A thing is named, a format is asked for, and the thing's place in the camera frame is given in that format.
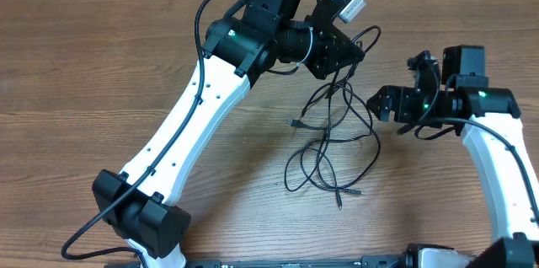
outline wooden surface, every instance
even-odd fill
[[[0,266],[100,267],[126,255],[68,263],[63,242],[97,212],[101,169],[118,171],[145,145],[184,90],[195,64],[193,20],[202,0],[0,0]],[[215,0],[202,33],[236,0]],[[485,45],[492,86],[511,88],[539,166],[539,0],[367,0],[353,35],[382,37],[352,83],[367,99],[384,84],[412,85],[406,59],[424,49]],[[298,18],[310,13],[304,0]],[[366,36],[368,43],[372,35]],[[302,68],[263,75],[201,154],[179,206],[193,221],[191,259],[356,258],[400,253],[412,242],[474,254],[490,226],[478,176],[460,138],[397,136],[376,123],[382,154],[356,187],[365,196],[309,187],[287,192],[288,157],[316,132],[293,130],[300,106],[323,82]],[[306,120],[325,122],[323,106]],[[346,121],[341,137],[365,132]],[[374,155],[374,140],[332,147],[341,181]],[[298,170],[292,178],[300,179]],[[100,222],[72,252],[124,245]]]

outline white plastic part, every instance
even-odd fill
[[[514,119],[510,114],[486,113],[484,117],[472,116],[470,120],[495,130],[515,146],[526,167],[533,193],[539,197],[539,183],[526,152],[520,119]],[[464,126],[462,142],[478,170],[487,200],[493,242],[513,238],[513,233],[524,233],[529,240],[539,240],[539,227],[533,222],[524,180],[511,152],[497,138],[476,126]]]
[[[351,0],[343,11],[339,13],[339,18],[344,21],[345,24],[352,21],[355,16],[366,6],[367,2],[365,0]]]
[[[205,59],[204,65],[205,87],[202,92],[202,103],[196,108],[188,125],[157,165],[155,174],[149,176],[138,187],[138,190],[147,196],[152,196],[154,192],[163,195],[164,205],[173,206],[178,202],[196,159],[228,112],[250,90],[247,75],[240,78],[234,74],[236,68],[219,57],[212,56],[210,59]],[[129,175],[127,183],[133,184],[141,177],[147,166],[153,162],[178,130],[195,100],[200,83],[199,66],[197,63],[189,85],[156,134],[121,170]],[[130,239],[127,242],[144,252],[148,268],[183,268],[185,265],[185,257],[179,245],[166,258],[154,260],[147,255],[146,249],[142,246]]]
[[[419,251],[419,268],[466,268],[472,258],[455,250],[425,248]]]

